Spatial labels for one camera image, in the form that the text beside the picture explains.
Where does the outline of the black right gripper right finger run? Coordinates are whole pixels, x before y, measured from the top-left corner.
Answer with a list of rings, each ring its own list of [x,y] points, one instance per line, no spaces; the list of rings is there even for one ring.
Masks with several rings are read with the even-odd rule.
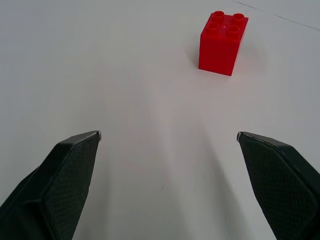
[[[320,174],[291,145],[240,131],[255,198],[278,240],[320,238]]]

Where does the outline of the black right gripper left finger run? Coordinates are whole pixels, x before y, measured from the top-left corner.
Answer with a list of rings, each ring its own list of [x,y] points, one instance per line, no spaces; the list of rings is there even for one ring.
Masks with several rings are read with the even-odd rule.
[[[57,143],[0,207],[2,240],[71,240],[95,166],[101,132]]]

